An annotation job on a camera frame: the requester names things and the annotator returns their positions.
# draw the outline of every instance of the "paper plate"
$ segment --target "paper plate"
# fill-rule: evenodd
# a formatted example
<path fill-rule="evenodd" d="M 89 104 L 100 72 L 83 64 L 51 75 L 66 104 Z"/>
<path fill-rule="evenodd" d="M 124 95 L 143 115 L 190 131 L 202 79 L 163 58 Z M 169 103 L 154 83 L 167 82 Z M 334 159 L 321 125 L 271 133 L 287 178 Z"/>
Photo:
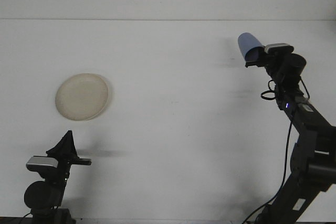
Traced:
<path fill-rule="evenodd" d="M 81 73 L 59 87 L 55 104 L 64 117 L 82 121 L 97 116 L 106 106 L 108 96 L 108 86 L 100 76 Z"/>

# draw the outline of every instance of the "black cable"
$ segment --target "black cable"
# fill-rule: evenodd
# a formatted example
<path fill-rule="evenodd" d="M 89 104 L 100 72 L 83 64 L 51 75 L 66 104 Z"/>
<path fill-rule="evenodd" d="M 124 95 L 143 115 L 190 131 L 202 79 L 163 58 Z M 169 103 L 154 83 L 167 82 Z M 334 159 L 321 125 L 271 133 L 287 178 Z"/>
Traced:
<path fill-rule="evenodd" d="M 310 99 L 310 94 L 309 94 L 308 89 L 307 89 L 307 87 L 306 87 L 306 85 L 305 85 L 305 83 L 303 82 L 303 79 L 302 79 L 301 77 L 300 77 L 300 81 L 302 82 L 303 87 L 305 88 L 305 91 L 306 91 L 306 93 L 307 93 L 307 96 L 308 96 L 307 100 L 309 100 L 309 99 Z"/>
<path fill-rule="evenodd" d="M 246 219 L 241 223 L 244 224 L 248 221 L 248 219 L 254 215 L 257 211 L 259 211 L 261 208 L 265 207 L 267 204 L 269 204 L 272 200 L 274 200 L 278 194 L 280 193 L 282 187 L 284 186 L 285 180 L 286 180 L 286 171 L 287 171 L 287 159 L 288 159 L 288 146 L 289 146 L 289 139 L 290 139 L 290 132 L 292 130 L 292 125 L 293 125 L 293 120 L 294 120 L 294 115 L 295 115 L 295 111 L 292 114 L 292 118 L 290 120 L 290 125 L 289 125 L 289 129 L 288 129 L 288 135 L 287 135 L 287 142 L 286 142 L 286 153 L 285 153 L 285 167 L 283 169 L 284 171 L 284 175 L 282 176 L 282 182 L 280 185 L 279 190 L 277 191 L 277 193 L 272 197 L 272 199 L 270 199 L 269 201 L 267 201 L 266 203 L 262 204 L 260 207 L 258 207 L 256 210 L 254 210 L 252 213 L 250 213 Z"/>
<path fill-rule="evenodd" d="M 268 86 L 268 90 L 264 91 L 263 93 L 260 94 L 260 97 L 263 98 L 264 100 L 268 100 L 268 101 L 271 101 L 271 100 L 274 100 L 276 98 L 276 92 L 274 89 L 271 88 L 270 84 L 271 82 L 274 82 L 273 80 L 270 80 L 268 83 L 267 83 L 267 86 Z M 265 96 L 265 94 L 269 94 L 269 93 L 272 93 L 274 94 L 274 97 L 267 97 Z"/>
<path fill-rule="evenodd" d="M 23 219 L 24 219 L 24 218 L 26 218 L 28 215 L 30 215 L 30 212 L 29 212 L 29 213 L 27 213 L 26 215 L 24 215 L 24 216 L 21 218 L 21 220 L 19 221 L 19 223 L 18 223 L 18 224 L 21 224 L 21 222 L 23 221 Z"/>

